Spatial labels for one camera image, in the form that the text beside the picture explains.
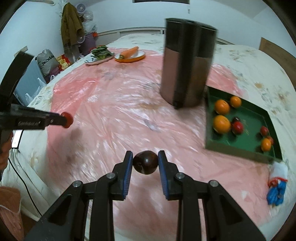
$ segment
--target leafy green vegetable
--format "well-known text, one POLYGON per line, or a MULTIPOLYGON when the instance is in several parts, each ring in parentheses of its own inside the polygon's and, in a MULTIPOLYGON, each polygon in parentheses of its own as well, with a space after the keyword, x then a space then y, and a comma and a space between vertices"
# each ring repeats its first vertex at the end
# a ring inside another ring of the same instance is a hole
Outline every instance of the leafy green vegetable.
POLYGON ((112 53, 107 49, 106 45, 98 46, 97 48, 93 49, 91 53, 93 54, 92 57, 96 57, 99 60, 103 60, 112 56, 112 53))

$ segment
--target person's hand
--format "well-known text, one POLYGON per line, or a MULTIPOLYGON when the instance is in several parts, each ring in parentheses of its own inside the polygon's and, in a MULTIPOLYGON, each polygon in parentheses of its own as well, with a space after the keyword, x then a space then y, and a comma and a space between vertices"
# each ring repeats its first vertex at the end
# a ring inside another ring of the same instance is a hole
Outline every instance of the person's hand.
POLYGON ((11 149, 13 133, 10 134, 7 142, 3 143, 1 146, 0 154, 0 170, 3 170, 7 167, 7 161, 9 157, 9 150, 11 149))

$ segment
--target white sheet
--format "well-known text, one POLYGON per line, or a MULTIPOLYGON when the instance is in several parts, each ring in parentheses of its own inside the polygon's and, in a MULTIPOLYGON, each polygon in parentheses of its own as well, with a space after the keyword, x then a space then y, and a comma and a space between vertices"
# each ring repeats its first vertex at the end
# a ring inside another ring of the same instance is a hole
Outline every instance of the white sheet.
MULTIPOLYGON (((163 44, 164 35, 130 34, 108 46, 131 48, 136 45, 140 49, 163 53, 163 44)), ((84 59, 79 60, 54 78, 41 90, 30 106, 50 111, 55 83, 66 74, 71 74, 71 71, 82 65, 83 62, 84 59)), ((281 143, 283 159, 289 166, 289 182, 284 204, 271 208, 274 218, 260 227, 267 240, 270 240, 285 222, 296 200, 296 191, 292 188, 296 184, 296 163, 294 160, 296 156, 296 124, 292 121, 296 117, 296 109, 292 105, 296 101, 296 93, 284 70, 269 56, 254 48, 239 45, 217 45, 214 62, 230 68, 237 77, 239 87, 246 90, 249 96, 248 100, 269 112, 281 143)), ((50 207, 58 195, 47 187, 46 175, 43 172, 46 163, 46 142, 46 130, 25 131, 19 151, 11 151, 10 154, 11 161, 25 180, 41 213, 50 207)), ((38 214, 34 210, 23 183, 10 166, 4 171, 1 185, 18 188, 22 196, 22 210, 34 219, 38 219, 38 214)), ((120 235, 116 238, 116 240, 127 240, 120 235)))

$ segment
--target silver bolt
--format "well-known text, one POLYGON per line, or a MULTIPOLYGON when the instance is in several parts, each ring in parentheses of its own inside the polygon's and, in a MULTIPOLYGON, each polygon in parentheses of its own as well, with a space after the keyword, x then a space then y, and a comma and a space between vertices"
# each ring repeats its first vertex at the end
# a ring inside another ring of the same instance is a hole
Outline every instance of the silver bolt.
POLYGON ((112 173, 112 172, 110 172, 106 175, 106 177, 109 179, 115 178, 115 176, 116 176, 115 173, 112 173))
POLYGON ((81 184, 82 184, 81 181, 74 181, 74 182, 72 183, 73 187, 75 187, 75 188, 79 187, 81 184))
POLYGON ((182 172, 176 173, 176 178, 183 179, 184 177, 185 177, 185 174, 184 173, 182 173, 182 172))
POLYGON ((211 185, 212 187, 218 187, 218 186, 219 186, 219 183, 218 183, 216 180, 211 180, 211 181, 210 181, 210 185, 211 185))

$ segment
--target green box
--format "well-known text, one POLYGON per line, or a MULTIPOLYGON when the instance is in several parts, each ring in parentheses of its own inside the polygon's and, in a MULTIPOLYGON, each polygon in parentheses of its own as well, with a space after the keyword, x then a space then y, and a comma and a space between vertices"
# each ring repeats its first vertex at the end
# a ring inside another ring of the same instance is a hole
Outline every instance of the green box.
POLYGON ((207 88, 207 126, 205 148, 262 163, 282 161, 279 140, 268 112, 244 99, 241 99, 241 107, 237 109, 231 107, 230 112, 225 115, 230 122, 233 117, 239 117, 244 125, 244 132, 241 135, 236 136, 232 133, 232 131, 224 135, 220 135, 214 131, 213 119, 217 116, 217 113, 214 111, 215 102, 219 99, 229 102, 232 96, 233 95, 229 93, 212 87, 207 88), (263 139, 259 133, 261 126, 266 126, 269 129, 270 136, 274 139, 274 145, 271 147, 269 152, 263 152, 260 148, 260 144, 263 139))

